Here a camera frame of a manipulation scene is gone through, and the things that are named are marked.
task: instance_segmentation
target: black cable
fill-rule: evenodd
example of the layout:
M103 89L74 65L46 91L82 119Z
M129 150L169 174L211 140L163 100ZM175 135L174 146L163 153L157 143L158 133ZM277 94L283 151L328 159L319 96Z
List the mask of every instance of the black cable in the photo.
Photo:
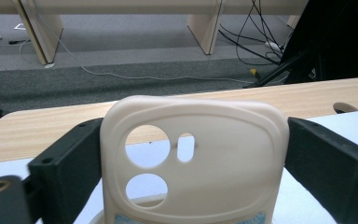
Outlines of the black cable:
M223 30L225 30L226 32L228 32L228 33L231 34L231 35L239 36L239 35L237 35L237 34L232 33L232 32L229 31L228 29L226 29L222 24L220 24L220 27L222 27ZM249 37L249 36L240 35L240 37L241 37L241 38L244 38L244 39L250 39L250 40L257 41L257 42L265 43L265 42L264 42L263 40L261 40L261 39L256 39L256 38L252 38L252 37Z
M240 33L237 35L237 41L234 42L235 45L236 45L235 50L236 50L236 53L237 53L237 57L238 57L238 59L239 59L241 62L243 62L243 63L245 63L245 64L248 64L248 65L271 65L271 64L278 64L277 62L271 60L270 58L264 57L264 56L262 56L262 55L260 55L260 54L258 54L258 53L256 53L256 52L250 50L250 49L247 49L247 48L244 47L243 45L240 45L240 44L239 44L239 42L240 42L240 36L241 36L241 34L242 34L242 31L243 31L243 29L244 29L244 27L245 27L245 25L246 25L246 22L247 22L247 21L249 20L249 18L251 17L251 13L252 13L252 11L253 11L254 8L255 8L255 3L253 3L252 8L249 10L248 16L246 17L246 20L245 20L245 22L243 23L243 26L241 27ZM231 38L229 38L228 36L224 35L222 32L220 32L220 34L222 34L226 39L231 40ZM247 63L247 62L245 62L245 61L240 57L240 54L239 54L239 52L238 52L238 48L245 49L245 50L247 50L247 51L249 51L249 52L251 52L251 53L257 55L258 57L263 58L263 59L265 59L265 60L267 60L267 61L269 61L269 62L271 62L271 63L264 63L264 64L250 64L250 63Z
M253 53L254 55L262 58L262 59L265 59L267 61L269 61L270 63L247 63L245 61L243 61L240 56L238 55L238 52L237 52L237 56L238 58L241 60L241 62L245 63L245 64L248 64L248 65L271 65L271 64L279 64L278 62L275 62L273 60L271 60L269 57L265 57L257 52L254 52L252 51L251 49L247 49L245 46L241 45L241 44L238 44L235 40L231 39L230 37L228 37L226 34L224 34L221 30L219 30L219 33L225 38L227 39L228 41L230 41L231 43L235 44L237 46L237 48L241 48L241 49L245 49L251 53Z
M267 53L265 53L266 57L270 58L269 57L269 54L274 54L276 56L277 52L272 52L272 51L269 51Z
M255 5L255 0L252 0L252 2L253 2L253 5L254 5L254 7L255 7L255 10L257 11L257 14L258 14L259 17L260 17L261 25L262 25L262 27L263 27L263 32L262 32L261 34L262 34L262 35L266 38L266 40L268 41L268 44L269 44L269 47L271 48L271 50L272 50L273 52L275 52L274 49L272 48L272 46L270 45L269 41L272 40L272 42L275 43L276 45L278 45L278 42L275 40L274 35L273 35L272 32L270 31L269 26L267 25L266 21L265 21L264 18L263 18L263 15L262 15L262 13L261 13L261 1L258 0L259 8L257 8L257 6ZM266 27L266 28L268 29L268 33L269 33L269 35L271 36L272 39L270 39L270 38L268 37L268 35L266 34L266 30L265 30L264 27Z
M9 45L17 45L17 44L22 44L22 43L24 43L25 41L29 41L29 40L9 40L9 41L8 41L8 44L9 44Z

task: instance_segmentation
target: wooden desk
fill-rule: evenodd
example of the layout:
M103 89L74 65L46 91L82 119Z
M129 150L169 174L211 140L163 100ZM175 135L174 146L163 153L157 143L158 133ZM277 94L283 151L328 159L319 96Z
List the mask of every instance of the wooden desk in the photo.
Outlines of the wooden desk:
M333 103L358 108L358 78L178 97L256 100L279 108L287 117L313 118L335 114ZM115 102L19 111L0 119L0 161L32 158L78 123L102 118ZM131 139L142 142L147 130Z

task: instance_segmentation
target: blue label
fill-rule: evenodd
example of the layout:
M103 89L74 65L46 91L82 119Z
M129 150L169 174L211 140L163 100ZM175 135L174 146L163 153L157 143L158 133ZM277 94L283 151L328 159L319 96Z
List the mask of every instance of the blue label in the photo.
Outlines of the blue label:
M257 215L255 215L250 219L241 222L236 222L235 224L265 224L265 222L266 222L266 215L264 215L264 213L258 213ZM115 224L144 224L144 223L135 221L122 214L118 214L115 216Z

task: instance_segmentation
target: white cable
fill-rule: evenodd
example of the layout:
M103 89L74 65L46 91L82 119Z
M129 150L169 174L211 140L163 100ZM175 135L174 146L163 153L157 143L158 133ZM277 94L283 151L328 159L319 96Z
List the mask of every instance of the white cable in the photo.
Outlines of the white cable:
M26 59L24 58L24 56L22 55L22 53L21 53L22 47L23 47L24 45L28 45L28 44L31 44L31 40L25 40L24 42L22 42L22 43L20 44L19 52L20 52L20 56L22 57L22 59L23 59L24 61L26 61L27 63L31 63L30 61L26 60Z
M118 74L114 74L114 73L94 73L91 72L90 70L86 69L84 67L84 65L78 60L78 58L75 56L75 54L73 54L60 40L59 37L57 37L54 32L50 29L50 27L47 25L47 23L45 22L45 20L43 19L40 10L39 10L39 4L37 3L36 0L34 0L34 5L35 5L35 9L36 9L36 15L37 17L39 17L39 19L43 22L43 24L48 28L48 30L54 35L54 37L58 40L58 42L61 44L61 46L75 59L76 63L87 73L92 74L94 76L112 76L112 77L119 77L119 78L124 78L124 79L154 79L154 80L161 80L161 81L172 81L172 80L179 80L179 79L186 79L186 78L190 78L190 79L196 79L196 80L217 80L217 81L233 81L233 82L240 82L240 83L247 83L247 84L253 84L254 82L250 82L250 81L242 81L242 80L238 80L238 79L233 79L233 78L216 78L216 77L124 77L124 76L120 76Z

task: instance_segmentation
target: cable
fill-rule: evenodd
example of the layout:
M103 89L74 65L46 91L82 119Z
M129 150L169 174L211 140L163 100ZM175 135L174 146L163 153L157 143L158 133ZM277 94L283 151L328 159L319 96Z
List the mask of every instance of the cable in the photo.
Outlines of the cable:
M232 82L239 82L239 83L247 83L247 84L253 84L254 82L250 82L250 81L243 81L243 80L238 80L238 79L234 79L234 78L216 78L216 77L169 77L169 78L164 78L164 77L124 77L115 73L94 73L91 72L90 70L86 69L84 67L84 65L78 60L78 58L75 56L75 54L73 54L60 40L59 37L57 37L54 32L50 29L50 27L47 25L47 23L45 22L45 20L43 19L43 17L41 16L40 13L40 7L39 4L37 3L37 0L34 0L34 4L35 4L35 9L37 11L36 15L37 17L39 17L39 19L44 23L44 25L48 28L48 30L53 34L53 36L58 40L58 42L62 45L62 47L75 59L76 63L87 73L92 74L94 76L112 76L112 77L119 77L119 78L123 78L123 79L153 79L153 80L160 80L160 81L172 81L172 80L180 80L180 79L195 79L195 80L214 80L214 81L232 81Z
M270 63L247 63L247 62L243 61L241 58L239 58L243 63L248 64L248 65L271 65L271 64L278 64L278 62L275 62L275 61L271 60L269 57L264 57L263 55L261 55L261 54L259 54L259 53L257 53L257 52L254 52L254 51L252 51L252 50L250 50L250 49L247 49L245 46L243 46L243 45L241 45L241 44L238 44L236 41L234 41L233 39L231 39L230 37L228 37L227 35L225 35L222 31L219 30L219 33L220 33L225 39L227 39L228 41L230 41L230 42L232 42L233 44L237 45L237 47L239 47L239 48L241 48L241 49L245 49L245 50L247 50L247 51L253 53L254 55L256 55L256 56L258 56L258 57L260 57L260 58L263 58L263 59L265 59L265 60L267 60L267 61L270 62Z
M22 40L22 41L20 41L20 42L21 42L21 43L19 43L19 44L0 45L0 47L18 47L18 46L24 45L25 42L29 42L29 43L27 43L26 45L31 44L31 40Z
M23 59L24 61L26 61L27 63L31 63L31 62L28 61L28 60L26 60L26 59L24 58L24 56L23 56L22 53L21 53L21 50L22 50L22 47L23 47L24 45L29 45L29 44L31 44L31 40L25 40L24 42L22 42L22 44L20 44L20 49L19 49L20 56L21 56L22 59Z
M238 47L239 47L239 45L240 45L240 44L239 44L239 42L240 42L240 36L241 36L241 34L242 34L243 28L245 27L246 22L249 20L249 17L251 16L251 13L252 13L254 7L255 7L255 4L253 4L252 7L251 7L251 9L249 10L248 16L246 17L246 20L245 20L245 22L243 23L243 26L241 27L240 33L239 33L238 36L237 36L237 41L235 42L235 51L236 51L236 53L237 53L237 57L238 57L238 59L239 59L241 62L243 62L243 63L245 63L245 64L248 64L248 63L246 63L246 62L240 57L240 54L238 53Z
M270 57L269 57L269 54L274 54L274 55L276 55L277 52L271 52L271 51L269 51L269 52L266 52L264 55L266 55L267 58L270 58Z
M232 33L232 32L229 31L228 29L226 29L222 24L220 24L220 27L222 27L223 30L225 30L226 32L228 32L228 33L231 34L231 35L239 36L239 35L236 35L236 34ZM241 37L241 38L245 38L245 39L254 40L254 41L257 41L257 42L261 42L261 43L265 43L263 40L256 39L256 38L252 38L252 37L249 37L249 36L240 35L240 37Z
M255 22L253 21L252 18L251 18L251 20L252 20L252 22L254 23L254 25L255 25L255 27L257 28L257 30L260 31L261 34L266 38L266 40L267 40L267 42L268 42L268 44L269 44L269 47L273 50L273 48L272 48L272 46L270 45L269 41L272 40L272 42L275 43L276 45L278 45L278 43L277 43L277 41L275 40L275 38L274 38L272 32L270 31L269 27L267 26L266 21L264 20L264 18L263 18L263 16L262 16L262 13L261 13L261 0L258 0L258 5L259 5L259 7L257 7L257 6L255 5L255 0L252 0L252 2L253 2L253 5L255 6L255 10L257 11L257 14L258 14L259 17L260 17L261 25L262 25L262 27L263 27L263 32L261 32L260 29L258 29L257 25L255 24ZM267 36L266 30L265 30L264 27L266 27L266 28L268 29L268 33L269 33L269 35L271 36L272 39L270 39L270 38Z

